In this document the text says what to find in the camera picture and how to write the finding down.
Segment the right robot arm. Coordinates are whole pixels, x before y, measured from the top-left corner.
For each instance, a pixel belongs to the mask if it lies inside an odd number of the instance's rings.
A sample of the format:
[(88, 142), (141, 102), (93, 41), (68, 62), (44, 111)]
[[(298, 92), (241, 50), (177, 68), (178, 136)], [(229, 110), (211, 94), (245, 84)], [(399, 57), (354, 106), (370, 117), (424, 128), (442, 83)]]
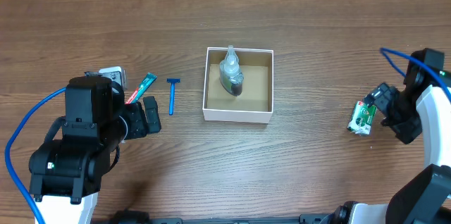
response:
[(356, 103), (348, 129), (367, 133), (375, 111), (404, 144), (419, 135), (424, 143), (424, 169), (387, 204), (348, 201), (322, 219), (322, 223), (449, 223), (450, 210), (450, 72), (444, 70), (445, 54), (425, 48), (407, 56), (382, 48), (380, 53), (407, 58), (401, 75), (405, 89), (382, 83)]

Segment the blue disposable razor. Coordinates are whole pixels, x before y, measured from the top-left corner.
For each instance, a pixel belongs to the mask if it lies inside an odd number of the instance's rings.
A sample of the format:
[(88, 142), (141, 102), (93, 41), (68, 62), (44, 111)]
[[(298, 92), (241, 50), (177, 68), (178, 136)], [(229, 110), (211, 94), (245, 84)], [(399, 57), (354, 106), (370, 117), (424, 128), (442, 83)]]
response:
[(180, 83), (180, 78), (168, 78), (166, 81), (171, 84), (168, 114), (172, 116), (175, 106), (175, 85)]

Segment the green Dettol soap bar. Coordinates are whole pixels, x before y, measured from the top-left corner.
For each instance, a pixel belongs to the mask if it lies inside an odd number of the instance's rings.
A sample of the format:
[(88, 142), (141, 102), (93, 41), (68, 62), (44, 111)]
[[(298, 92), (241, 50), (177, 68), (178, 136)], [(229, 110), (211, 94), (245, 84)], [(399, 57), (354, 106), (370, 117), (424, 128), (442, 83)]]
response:
[(354, 106), (347, 130), (356, 135), (370, 135), (376, 111), (377, 108), (374, 105), (369, 106), (363, 101), (358, 101)]

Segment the clear hand wash bottle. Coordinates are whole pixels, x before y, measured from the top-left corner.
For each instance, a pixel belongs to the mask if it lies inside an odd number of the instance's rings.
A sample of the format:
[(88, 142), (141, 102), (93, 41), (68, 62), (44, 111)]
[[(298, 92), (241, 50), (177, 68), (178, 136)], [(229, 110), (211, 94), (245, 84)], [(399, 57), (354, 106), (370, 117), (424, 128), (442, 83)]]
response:
[(239, 57), (234, 46), (229, 45), (225, 58), (219, 64), (220, 81), (223, 88), (233, 96), (239, 96), (242, 93), (242, 84), (244, 75), (240, 70)]

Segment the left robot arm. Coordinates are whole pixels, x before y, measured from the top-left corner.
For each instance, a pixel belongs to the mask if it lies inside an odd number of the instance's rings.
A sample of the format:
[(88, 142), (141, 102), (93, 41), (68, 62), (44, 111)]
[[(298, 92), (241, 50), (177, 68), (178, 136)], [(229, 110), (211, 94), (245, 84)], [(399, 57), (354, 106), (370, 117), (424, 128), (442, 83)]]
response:
[(66, 114), (57, 118), (30, 157), (29, 191), (43, 223), (90, 223), (101, 180), (125, 140), (161, 130), (154, 97), (127, 104), (123, 87), (100, 75), (71, 79)]

